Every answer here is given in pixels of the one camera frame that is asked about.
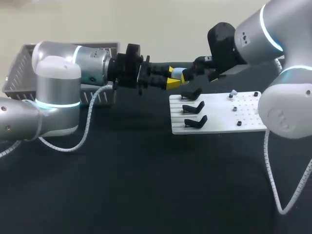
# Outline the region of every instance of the robotic arm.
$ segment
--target robotic arm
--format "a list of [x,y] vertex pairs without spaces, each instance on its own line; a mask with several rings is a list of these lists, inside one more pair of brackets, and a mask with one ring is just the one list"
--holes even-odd
[[310,136],[311,12],[309,0],[271,0],[237,29],[219,23],[208,32],[212,57],[199,57],[192,69],[156,71],[149,56],[144,61],[140,46],[134,44],[128,45],[125,54],[111,58],[103,49],[41,42],[32,56],[38,75],[36,102],[0,98],[0,138],[22,140],[72,133],[78,125],[80,82],[104,86],[112,81],[114,88],[137,88],[141,94],[148,86],[168,89],[186,84],[194,73],[205,69],[214,69],[213,80],[236,65],[261,64],[282,55],[285,69],[262,94],[259,115],[282,137]]
[[312,2],[271,0],[235,30],[219,23],[208,33],[215,75],[238,64],[261,64],[285,55],[284,70],[262,94],[259,115],[286,138],[312,135]]

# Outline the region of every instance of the black clip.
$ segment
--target black clip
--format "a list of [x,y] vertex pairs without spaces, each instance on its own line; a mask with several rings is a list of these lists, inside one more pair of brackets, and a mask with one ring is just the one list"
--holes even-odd
[[203,116],[203,118],[201,118],[200,122],[191,120],[191,119],[185,119],[184,123],[185,123],[185,127],[193,127],[193,128],[202,128],[205,123],[207,122],[207,116]]
[[192,92],[182,92],[181,96],[182,96],[182,99],[186,98],[186,99],[195,101],[201,95],[202,92],[203,92],[202,89],[199,88],[199,89],[196,89],[195,92],[193,92],[193,93]]
[[204,108],[205,102],[201,101],[200,104],[197,107],[189,106],[189,105],[183,105],[183,113],[193,113],[193,114],[199,114],[201,110]]

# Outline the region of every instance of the white spiral cable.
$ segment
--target white spiral cable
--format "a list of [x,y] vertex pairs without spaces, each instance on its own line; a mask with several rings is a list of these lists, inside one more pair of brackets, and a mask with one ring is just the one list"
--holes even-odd
[[10,148],[8,148],[7,150],[3,151],[2,153],[0,153],[0,157],[6,156],[9,153],[11,153],[13,150],[15,150],[19,145],[21,144],[21,141],[18,140],[16,141]]
[[[276,64],[276,67],[279,71],[279,73],[282,71],[282,65],[281,63],[279,62],[278,59],[275,59],[274,60],[275,64]],[[272,190],[273,190],[273,195],[274,195],[274,198],[275,198],[275,203],[276,203],[276,207],[277,207],[277,210],[278,212],[281,214],[281,215],[285,215],[287,214],[291,208],[293,207],[293,205],[295,204],[295,202],[297,201],[297,199],[299,198],[299,195],[301,194],[310,174],[311,174],[311,171],[312,171],[312,159],[311,161],[309,162],[294,194],[292,195],[292,198],[290,199],[289,203],[287,204],[287,206],[285,207],[285,209],[282,209],[281,207],[281,203],[280,203],[280,200],[279,200],[279,197],[278,197],[278,193],[277,193],[277,189],[276,189],[276,185],[275,185],[275,182],[274,182],[274,178],[273,178],[273,174],[272,174],[272,170],[271,170],[271,166],[270,166],[270,161],[269,161],[269,134],[270,134],[270,130],[267,130],[265,132],[265,136],[264,136],[264,144],[263,144],[263,148],[264,148],[264,160],[265,160],[265,164],[266,164],[266,167],[267,167],[267,171],[268,171],[268,175],[269,175],[269,179],[270,179],[270,183],[271,183],[271,187],[272,187]]]
[[99,95],[100,92],[102,92],[103,90],[106,90],[106,89],[109,89],[111,90],[113,88],[112,85],[106,85],[106,86],[103,86],[101,88],[99,88],[95,93],[94,95],[92,96],[92,99],[90,101],[90,104],[89,104],[89,109],[88,109],[88,116],[87,116],[87,123],[86,123],[86,127],[85,127],[85,130],[84,130],[84,134],[83,134],[83,137],[81,139],[81,141],[79,142],[78,145],[76,145],[75,147],[73,148],[70,148],[70,149],[63,149],[63,148],[60,148],[60,147],[57,147],[55,145],[52,145],[50,144],[49,142],[47,142],[44,138],[42,137],[39,137],[39,139],[48,147],[54,149],[54,150],[57,150],[57,151],[61,151],[61,152],[72,152],[72,151],[75,151],[77,149],[79,149],[83,144],[84,142],[86,141],[87,139],[87,136],[88,136],[88,133],[89,133],[89,126],[90,126],[90,121],[91,121],[91,114],[92,114],[92,108],[93,108],[93,104],[97,98],[97,96]]

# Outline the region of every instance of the black table surface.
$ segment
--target black table surface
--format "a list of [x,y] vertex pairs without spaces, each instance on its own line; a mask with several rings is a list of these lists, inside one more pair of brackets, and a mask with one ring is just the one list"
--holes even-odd
[[[273,64],[188,87],[205,93],[263,91]],[[65,154],[38,140],[0,159],[3,234],[300,234],[310,232],[308,182],[288,215],[277,213],[263,157],[264,133],[174,136],[169,95],[120,88],[111,108],[94,110],[90,133]],[[51,139],[76,145],[76,133]],[[270,137],[273,175],[284,207],[310,160],[311,138]]]

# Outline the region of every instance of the white wall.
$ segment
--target white wall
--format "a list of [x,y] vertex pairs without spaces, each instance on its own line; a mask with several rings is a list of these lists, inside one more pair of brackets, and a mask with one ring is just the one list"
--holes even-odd
[[0,0],[0,81],[23,44],[119,41],[141,45],[151,61],[210,54],[207,32],[234,27],[268,0]]

